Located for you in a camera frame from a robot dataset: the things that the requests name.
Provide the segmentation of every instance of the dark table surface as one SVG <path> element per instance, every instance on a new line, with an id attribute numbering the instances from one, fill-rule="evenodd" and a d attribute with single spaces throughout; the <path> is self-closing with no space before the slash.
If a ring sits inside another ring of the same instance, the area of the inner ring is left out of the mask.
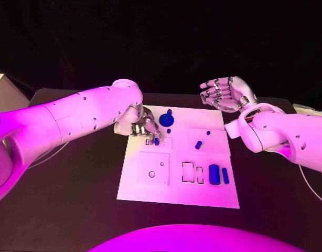
<path id="1" fill-rule="evenodd" d="M 32 105 L 72 93 L 42 89 Z M 288 100 L 261 101 L 295 113 Z M 144 104 L 213 109 L 197 95 L 145 93 Z M 238 113 L 223 116 L 227 123 Z M 0 250 L 85 251 L 137 229 L 189 223 L 239 228 L 322 251 L 322 202 L 299 167 L 281 155 L 255 154 L 240 138 L 229 139 L 240 209 L 120 201 L 127 139 L 110 126 L 74 140 L 46 163 L 25 172 L 0 201 Z M 322 196 L 322 175 L 304 170 Z"/>

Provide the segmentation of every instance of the robotic hand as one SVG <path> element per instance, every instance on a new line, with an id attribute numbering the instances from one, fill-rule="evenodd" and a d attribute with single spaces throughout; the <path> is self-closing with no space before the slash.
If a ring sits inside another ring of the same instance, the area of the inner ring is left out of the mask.
<path id="1" fill-rule="evenodd" d="M 0 199 L 35 160 L 56 146 L 115 123 L 122 135 L 163 140 L 153 112 L 131 80 L 79 92 L 58 101 L 0 113 Z"/>
<path id="2" fill-rule="evenodd" d="M 240 111 L 239 119 L 226 124 L 230 138 L 242 137 L 253 152 L 279 153 L 294 163 L 322 172 L 322 117 L 286 114 L 279 107 L 258 103 L 239 77 L 204 82 L 202 101 L 225 112 Z"/>

